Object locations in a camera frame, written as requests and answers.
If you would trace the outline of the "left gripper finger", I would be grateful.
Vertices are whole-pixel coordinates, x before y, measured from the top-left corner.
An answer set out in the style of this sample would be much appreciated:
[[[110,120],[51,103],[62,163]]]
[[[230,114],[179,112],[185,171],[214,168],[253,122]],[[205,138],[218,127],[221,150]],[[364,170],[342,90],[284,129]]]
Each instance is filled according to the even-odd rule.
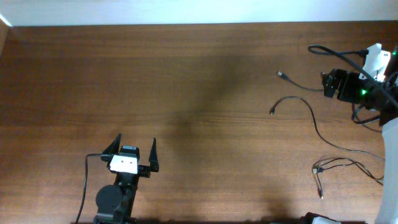
[[[122,134],[119,133],[115,140],[102,152],[102,156],[113,155],[119,152]]]
[[[149,155],[149,164],[150,164],[151,172],[159,171],[159,160],[158,160],[158,156],[157,156],[157,140],[156,140],[156,138],[153,138],[152,147],[151,147],[150,155]]]

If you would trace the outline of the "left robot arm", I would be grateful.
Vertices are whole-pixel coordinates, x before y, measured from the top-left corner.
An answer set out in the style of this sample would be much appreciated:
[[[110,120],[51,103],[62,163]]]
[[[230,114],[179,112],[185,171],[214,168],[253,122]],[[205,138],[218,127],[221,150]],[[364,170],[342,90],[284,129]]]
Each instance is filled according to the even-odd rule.
[[[149,178],[151,173],[159,171],[156,139],[152,142],[148,166],[139,164],[138,147],[121,146],[120,143],[121,135],[118,134],[101,154],[101,160],[116,178],[113,184],[102,187],[96,194],[95,224],[135,223],[131,213],[139,179]]]

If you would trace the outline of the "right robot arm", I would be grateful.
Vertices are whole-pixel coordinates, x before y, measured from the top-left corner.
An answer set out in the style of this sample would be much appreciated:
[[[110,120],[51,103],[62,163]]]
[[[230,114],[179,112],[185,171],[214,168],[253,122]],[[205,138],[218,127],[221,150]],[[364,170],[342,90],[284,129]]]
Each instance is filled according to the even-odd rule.
[[[320,49],[351,65],[355,72],[334,69],[322,74],[324,96],[358,105],[351,114],[356,124],[378,121],[385,145],[383,195],[376,223],[397,223],[397,47],[384,51],[381,44],[366,50],[335,52]]]

